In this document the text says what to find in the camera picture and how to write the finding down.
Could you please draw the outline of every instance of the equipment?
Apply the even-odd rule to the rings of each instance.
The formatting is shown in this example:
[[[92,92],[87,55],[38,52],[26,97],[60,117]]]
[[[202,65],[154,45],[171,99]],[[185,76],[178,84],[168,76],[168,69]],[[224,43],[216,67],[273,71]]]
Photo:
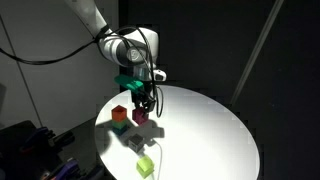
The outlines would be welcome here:
[[[133,67],[133,77],[143,83],[143,91],[132,93],[132,102],[135,104],[135,107],[143,107],[145,113],[149,113],[153,111],[156,104],[157,116],[160,117],[163,101],[159,112],[157,93],[159,87],[155,85],[155,79],[157,79],[157,81],[165,81],[166,73],[156,69],[159,42],[158,34],[150,29],[135,26],[127,26],[112,31],[101,16],[94,0],[65,0],[65,2],[93,36],[91,42],[81,46],[65,57],[48,61],[24,60],[5,52],[1,48],[0,52],[21,63],[47,65],[67,59],[89,45],[96,43],[103,57],[122,67]],[[117,34],[124,30],[131,30],[131,32],[125,35]]]

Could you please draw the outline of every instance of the cube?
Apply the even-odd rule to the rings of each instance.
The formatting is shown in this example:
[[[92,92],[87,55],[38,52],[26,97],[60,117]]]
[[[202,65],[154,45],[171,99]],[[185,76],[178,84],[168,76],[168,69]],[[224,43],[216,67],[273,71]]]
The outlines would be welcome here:
[[[144,109],[143,107],[134,109],[132,111],[132,119],[138,124],[141,125],[148,121],[149,119],[149,114],[144,114]]]
[[[137,170],[140,175],[145,179],[154,171],[154,164],[149,156],[142,157],[137,163]]]
[[[129,148],[138,153],[143,148],[144,138],[138,134],[129,138]]]
[[[128,129],[127,125],[123,126],[121,129],[112,127],[112,131],[118,136],[121,136],[124,132],[127,131],[127,129]]]
[[[112,127],[114,128],[122,129],[125,125],[127,125],[127,118],[120,122],[112,120]]]
[[[118,105],[111,110],[112,120],[121,122],[127,117],[127,109]]]

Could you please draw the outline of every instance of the round white table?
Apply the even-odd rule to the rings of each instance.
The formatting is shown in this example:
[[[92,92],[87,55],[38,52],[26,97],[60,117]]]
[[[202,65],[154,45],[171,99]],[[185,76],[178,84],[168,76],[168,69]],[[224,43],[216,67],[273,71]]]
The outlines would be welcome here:
[[[130,91],[111,99],[98,115],[97,150],[117,180],[143,179],[136,170],[137,161],[143,155],[148,155],[155,164],[153,174],[146,178],[150,180],[257,179],[260,159],[256,143],[232,112],[197,92],[173,86],[160,87],[164,94],[160,118],[157,118],[155,108],[149,114],[149,121],[138,126],[131,119],[134,104]],[[120,137],[113,133],[111,124],[111,110],[118,105],[127,108],[131,124]],[[125,144],[134,134],[156,143],[145,144],[139,153],[135,153]]]

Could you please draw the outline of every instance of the cable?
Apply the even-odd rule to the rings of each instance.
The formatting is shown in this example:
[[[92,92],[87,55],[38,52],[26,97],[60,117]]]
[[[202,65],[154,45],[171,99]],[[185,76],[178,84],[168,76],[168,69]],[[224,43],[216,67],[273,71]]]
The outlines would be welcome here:
[[[149,60],[149,62],[150,62],[150,69],[149,69],[149,66],[148,66],[148,64],[147,64],[144,56],[141,54],[140,50],[139,50],[138,48],[136,48],[136,47],[135,47],[135,48],[138,50],[139,54],[143,57],[143,59],[144,59],[144,61],[145,61],[145,63],[146,63],[146,66],[148,67],[149,72],[150,72],[150,74],[151,74],[151,82],[152,82],[152,89],[153,89],[153,99],[156,99],[156,106],[157,106],[157,112],[156,112],[156,113],[157,113],[157,117],[159,118],[159,117],[161,117],[161,114],[162,114],[163,101],[162,101],[162,105],[161,105],[161,112],[159,113],[159,100],[158,100],[158,93],[157,93],[157,89],[156,89],[156,85],[155,85],[155,80],[154,80],[152,53],[151,53],[151,50],[150,50],[149,41],[147,40],[147,38],[145,37],[145,35],[143,34],[143,32],[140,30],[140,28],[135,27],[135,26],[122,27],[122,28],[118,29],[117,31],[119,32],[119,31],[122,31],[122,30],[125,30],[125,29],[138,30],[139,33],[140,33],[140,35],[142,36],[144,42],[145,42],[146,45],[147,45],[147,48],[148,48],[148,51],[147,51],[147,60]],[[111,33],[109,33],[109,34],[106,34],[105,37],[110,36],[110,35],[114,34],[115,32],[116,32],[116,31],[111,32]]]
[[[159,116],[161,116],[161,114],[162,114],[162,110],[163,110],[163,101],[164,101],[164,98],[163,98],[163,92],[162,92],[162,89],[159,87],[159,86],[157,86],[157,88],[160,90],[160,92],[161,92],[161,110],[160,110],[160,113],[159,113]],[[158,96],[158,92],[157,92],[157,96],[156,96],[156,98],[157,98],[157,102],[159,102],[159,98],[158,98],[159,96]],[[157,103],[157,113],[159,112],[159,103]]]
[[[151,82],[152,82],[152,89],[153,89],[153,98],[156,98],[156,99],[158,99],[158,93],[156,92],[157,91],[157,89],[156,89],[156,85],[155,85],[155,80],[154,80],[154,73],[153,73],[153,62],[152,62],[152,53],[151,53],[151,50],[150,50],[150,45],[149,45],[149,41],[147,40],[147,38],[145,37],[145,35],[143,34],[143,32],[140,30],[140,28],[138,28],[138,27],[135,27],[135,26],[126,26],[126,27],[123,27],[123,28],[121,28],[121,29],[135,29],[135,30],[138,30],[139,31],[139,33],[140,33],[140,35],[142,36],[142,38],[143,38],[143,40],[144,40],[144,42],[146,43],[146,45],[147,45],[147,48],[148,48],[148,53],[147,53],[147,60],[149,60],[149,62],[150,62],[150,74],[151,74]],[[159,106],[159,101],[157,100],[156,101],[156,105],[157,105],[157,107]],[[159,118],[159,117],[161,117],[161,113],[159,113],[159,111],[158,111],[158,108],[157,108],[157,117]]]
[[[126,30],[126,29],[134,29],[134,30],[137,30],[139,31],[140,35],[142,36],[144,42],[146,43],[147,45],[147,57],[145,58],[141,51],[135,46],[135,44],[130,41],[129,39],[125,38],[124,36],[122,35],[112,35],[112,34],[115,34],[116,32],[120,32],[120,31],[123,31],[123,30]],[[159,113],[159,101],[158,101],[158,93],[157,93],[157,89],[156,89],[156,85],[155,85],[155,80],[154,80],[154,72],[153,72],[153,61],[152,61],[152,53],[151,53],[151,50],[150,50],[150,44],[147,40],[147,38],[145,37],[145,35],[143,34],[143,32],[140,30],[139,27],[135,27],[135,26],[125,26],[125,27],[122,27],[122,28],[119,28],[115,31],[111,31],[110,33],[108,34],[104,34],[102,36],[99,36],[98,38],[95,38],[94,40],[90,41],[89,43],[81,46],[80,48],[76,49],[75,51],[73,51],[72,53],[70,53],[69,55],[66,55],[62,58],[59,58],[59,59],[54,59],[54,60],[46,60],[46,61],[30,61],[30,60],[25,60],[25,59],[22,59],[22,58],[19,58],[17,57],[16,55],[11,55],[9,53],[7,53],[6,51],[4,51],[2,48],[0,48],[0,52],[5,54],[6,56],[18,61],[18,62],[21,62],[21,63],[24,63],[24,64],[30,64],[30,65],[48,65],[48,64],[53,64],[53,63],[56,63],[56,62],[59,62],[59,61],[62,61],[62,60],[65,60],[71,56],[74,56],[75,54],[79,53],[80,51],[82,51],[83,49],[85,49],[86,47],[88,47],[89,45],[93,44],[93,43],[98,43],[98,41],[102,38],[106,38],[106,37],[110,37],[110,36],[115,36],[117,38],[120,38],[120,39],[124,39],[124,43],[125,45],[128,47],[128,42],[130,42],[132,44],[132,46],[137,49],[137,51],[139,52],[139,54],[141,55],[141,57],[143,58],[148,70],[149,70],[149,73],[151,74],[151,83],[152,83],[152,90],[153,90],[153,99],[156,99],[156,106],[157,106],[157,117],[160,117],[161,114],[162,114],[162,107],[161,107],[161,112]]]
[[[162,147],[161,147],[161,145],[160,145],[156,140],[153,139],[153,141],[154,141],[156,144],[158,144],[158,146],[159,146],[159,148],[160,148],[160,163],[159,163],[159,172],[158,172],[158,179],[157,179],[157,180],[159,180],[159,179],[160,179],[160,172],[161,172],[162,154],[163,154],[163,152],[162,152]]]
[[[83,46],[81,46],[80,48],[76,49],[75,51],[73,51],[72,53],[70,53],[69,55],[65,56],[65,57],[62,57],[62,58],[59,58],[59,59],[54,59],[54,60],[47,60],[47,61],[30,61],[30,60],[25,60],[25,59],[22,59],[22,58],[19,58],[15,55],[11,55],[7,52],[5,52],[2,48],[0,48],[0,52],[5,54],[6,56],[18,61],[18,62],[21,62],[21,63],[24,63],[24,64],[30,64],[30,65],[47,65],[47,64],[53,64],[53,63],[56,63],[56,62],[59,62],[59,61],[62,61],[64,59],[67,59],[75,54],[77,54],[78,52],[82,51],[83,49],[85,49],[86,47],[88,47],[89,45],[93,44],[95,41],[91,41]]]

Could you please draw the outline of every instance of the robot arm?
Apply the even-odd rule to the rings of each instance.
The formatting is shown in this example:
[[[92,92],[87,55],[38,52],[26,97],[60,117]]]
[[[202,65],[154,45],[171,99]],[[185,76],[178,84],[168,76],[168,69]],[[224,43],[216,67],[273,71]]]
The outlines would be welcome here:
[[[107,23],[101,16],[94,0],[65,0],[65,2],[80,18],[82,23],[86,26],[93,37],[96,37],[100,33],[102,28],[108,27]],[[147,67],[144,58],[141,57],[141,55],[146,57],[148,51],[147,45],[138,30],[126,34],[123,37],[129,39],[139,49],[140,53],[135,47],[128,46],[127,42],[124,39],[115,38],[114,36],[108,36],[104,39],[100,39],[98,44],[101,54],[106,59],[123,67],[133,67],[133,76],[144,83],[146,93],[142,96],[131,93],[132,101],[135,104],[136,108],[138,108],[139,104],[142,103],[145,111],[148,113],[153,110],[155,103],[155,100],[150,99],[149,96],[151,90],[153,89],[153,84],[151,83],[152,77],[151,73],[149,72],[151,66],[150,63],[152,63],[154,67],[154,79],[156,79],[157,81],[165,81],[166,74],[165,72],[156,69],[159,44],[158,34],[146,28],[139,29],[144,34],[150,46],[152,58],[151,62],[147,62],[149,67]],[[111,32],[111,29],[106,30],[106,34]]]

